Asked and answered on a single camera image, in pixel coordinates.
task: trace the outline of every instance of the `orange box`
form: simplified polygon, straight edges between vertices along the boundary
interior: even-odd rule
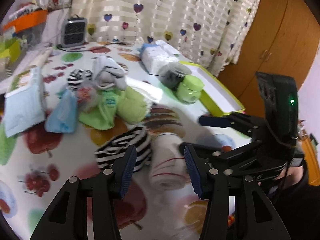
[[[3,27],[2,31],[5,32],[11,27],[15,27],[15,32],[18,33],[28,28],[34,27],[40,23],[45,22],[47,20],[47,16],[48,16],[48,10],[40,10],[40,11],[32,12],[7,23]]]

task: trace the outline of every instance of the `dark glass jar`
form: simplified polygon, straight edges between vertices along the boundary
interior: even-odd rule
[[[162,78],[162,84],[164,84],[167,88],[176,91],[185,76],[190,74],[191,70],[185,65],[178,62],[171,62],[168,71]]]

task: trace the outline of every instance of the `glass jar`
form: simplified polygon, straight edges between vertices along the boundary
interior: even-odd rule
[[[190,75],[191,70],[178,62],[171,62],[169,69],[162,78],[162,84],[173,91],[176,91],[179,84],[185,78],[186,75]]]
[[[177,89],[177,98],[180,102],[191,105],[201,97],[203,82],[196,76],[186,75]]]

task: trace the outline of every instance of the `striped curtain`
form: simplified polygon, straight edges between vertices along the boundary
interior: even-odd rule
[[[218,75],[236,63],[260,0],[73,0],[88,40],[165,40]]]

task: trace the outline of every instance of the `jar lid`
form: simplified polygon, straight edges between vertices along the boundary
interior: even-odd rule
[[[204,83],[201,81],[201,79],[192,75],[186,75],[182,83],[190,90],[195,92],[200,92],[204,87]]]
[[[178,75],[181,75],[181,76],[191,75],[190,68],[186,67],[185,65],[179,62],[170,62],[169,67],[174,73]]]

